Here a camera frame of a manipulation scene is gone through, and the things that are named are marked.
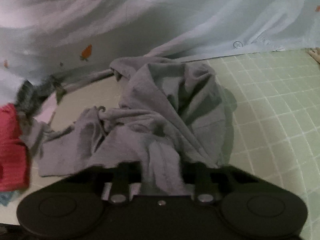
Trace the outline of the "grey zip hoodie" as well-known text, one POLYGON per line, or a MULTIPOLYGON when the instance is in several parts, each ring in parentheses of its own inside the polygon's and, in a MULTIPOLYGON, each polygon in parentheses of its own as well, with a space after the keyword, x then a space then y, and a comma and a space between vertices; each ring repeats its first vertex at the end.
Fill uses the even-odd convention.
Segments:
POLYGON ((220 166, 225 107, 212 67, 160 57, 123 57, 111 69, 123 92, 117 108, 92 107, 55 132, 32 121, 22 140, 39 175, 66 176, 91 166, 137 161, 141 194, 185 195, 180 163, 220 166))

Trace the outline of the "green grid cutting mat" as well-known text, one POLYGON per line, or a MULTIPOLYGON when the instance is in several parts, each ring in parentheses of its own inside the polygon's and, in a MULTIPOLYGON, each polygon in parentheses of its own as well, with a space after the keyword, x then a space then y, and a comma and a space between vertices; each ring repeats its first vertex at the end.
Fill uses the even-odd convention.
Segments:
POLYGON ((301 196, 319 239, 319 64, 302 50, 208 60, 228 119, 224 161, 301 196))

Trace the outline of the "white folded cloth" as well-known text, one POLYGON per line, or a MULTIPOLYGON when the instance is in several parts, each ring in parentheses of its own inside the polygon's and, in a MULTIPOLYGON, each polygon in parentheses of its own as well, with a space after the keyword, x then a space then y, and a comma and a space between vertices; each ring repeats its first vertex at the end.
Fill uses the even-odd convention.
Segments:
POLYGON ((57 104, 56 94, 53 93, 43 102, 38 113, 34 116, 34 119, 37 122, 44 122, 46 124, 50 124, 57 107, 58 107, 58 104, 57 104))

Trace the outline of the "red checked garment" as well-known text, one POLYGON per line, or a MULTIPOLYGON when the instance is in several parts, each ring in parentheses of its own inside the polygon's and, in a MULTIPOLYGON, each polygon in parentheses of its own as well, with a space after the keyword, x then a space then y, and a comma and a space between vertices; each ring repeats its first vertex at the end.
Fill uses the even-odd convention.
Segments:
POLYGON ((15 191, 29 186, 27 147, 17 111, 12 103, 1 107, 1 191, 15 191))

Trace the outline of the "blue denim jeans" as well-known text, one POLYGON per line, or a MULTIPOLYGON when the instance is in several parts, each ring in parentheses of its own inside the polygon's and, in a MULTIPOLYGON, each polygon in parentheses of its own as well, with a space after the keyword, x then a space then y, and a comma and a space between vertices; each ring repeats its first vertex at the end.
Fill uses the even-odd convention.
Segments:
POLYGON ((10 203, 19 200, 22 191, 6 191, 0 193, 0 204, 1 206, 7 207, 10 203))

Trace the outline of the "green plaid shirt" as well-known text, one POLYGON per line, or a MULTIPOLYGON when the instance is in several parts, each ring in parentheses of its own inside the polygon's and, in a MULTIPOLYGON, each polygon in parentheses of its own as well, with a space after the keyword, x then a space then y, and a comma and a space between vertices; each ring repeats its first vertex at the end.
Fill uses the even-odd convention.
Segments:
POLYGON ((18 115, 30 120, 51 94, 56 96, 58 103, 66 94, 61 80, 56 77, 51 75, 39 85, 33 85, 29 80, 25 80, 17 92, 14 103, 18 115))

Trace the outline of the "light green carrot print sheet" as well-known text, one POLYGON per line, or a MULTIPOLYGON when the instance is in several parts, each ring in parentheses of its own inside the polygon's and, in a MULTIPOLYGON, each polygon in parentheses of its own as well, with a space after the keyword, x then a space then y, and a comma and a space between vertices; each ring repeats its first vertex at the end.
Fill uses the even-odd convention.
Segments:
POLYGON ((24 80, 125 56, 182 61, 319 46, 319 0, 1 0, 1 103, 24 80))

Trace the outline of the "beige cloth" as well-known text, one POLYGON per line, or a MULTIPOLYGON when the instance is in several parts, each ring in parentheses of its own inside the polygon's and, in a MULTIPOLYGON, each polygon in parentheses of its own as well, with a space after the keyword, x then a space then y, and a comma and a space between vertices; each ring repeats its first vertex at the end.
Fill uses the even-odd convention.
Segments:
POLYGON ((318 63, 320 64, 320 48, 310 49, 308 54, 318 63))

